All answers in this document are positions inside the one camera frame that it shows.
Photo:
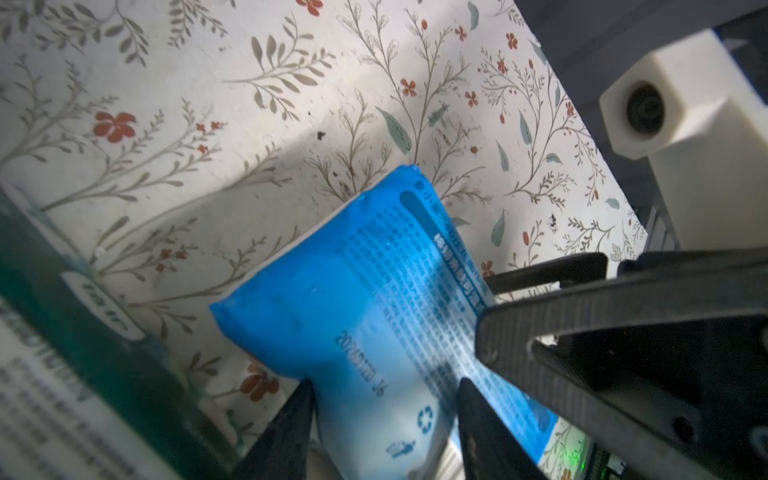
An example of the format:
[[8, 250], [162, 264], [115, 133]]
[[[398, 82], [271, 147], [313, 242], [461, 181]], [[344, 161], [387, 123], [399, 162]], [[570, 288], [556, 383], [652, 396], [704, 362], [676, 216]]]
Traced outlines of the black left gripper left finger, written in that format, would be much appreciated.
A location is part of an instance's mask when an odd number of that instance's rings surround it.
[[236, 480], [304, 480], [316, 410], [309, 380], [299, 383], [275, 418], [230, 474]]

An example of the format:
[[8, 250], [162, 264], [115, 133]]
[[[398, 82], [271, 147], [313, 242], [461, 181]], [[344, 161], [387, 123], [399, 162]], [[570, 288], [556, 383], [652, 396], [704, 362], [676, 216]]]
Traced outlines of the blue tissue pack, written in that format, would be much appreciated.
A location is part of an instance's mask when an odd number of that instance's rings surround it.
[[531, 459], [544, 453], [556, 416], [476, 357], [494, 303], [429, 180], [401, 166], [211, 312], [238, 347], [313, 384], [319, 439], [343, 478], [407, 479], [458, 442], [465, 378]]

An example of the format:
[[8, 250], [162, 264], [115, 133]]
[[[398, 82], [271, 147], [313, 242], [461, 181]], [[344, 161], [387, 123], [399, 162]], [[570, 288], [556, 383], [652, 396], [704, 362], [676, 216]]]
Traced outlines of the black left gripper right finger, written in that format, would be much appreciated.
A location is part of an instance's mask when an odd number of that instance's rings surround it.
[[546, 479], [469, 378], [459, 382], [457, 411], [466, 479]]

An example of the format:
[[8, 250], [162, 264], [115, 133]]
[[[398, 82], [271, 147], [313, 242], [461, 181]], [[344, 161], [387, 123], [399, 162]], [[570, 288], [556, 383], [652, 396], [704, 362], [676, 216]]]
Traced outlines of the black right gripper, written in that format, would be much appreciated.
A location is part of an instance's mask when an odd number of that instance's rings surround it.
[[488, 369], [645, 478], [767, 476], [767, 252], [577, 254], [494, 276]]

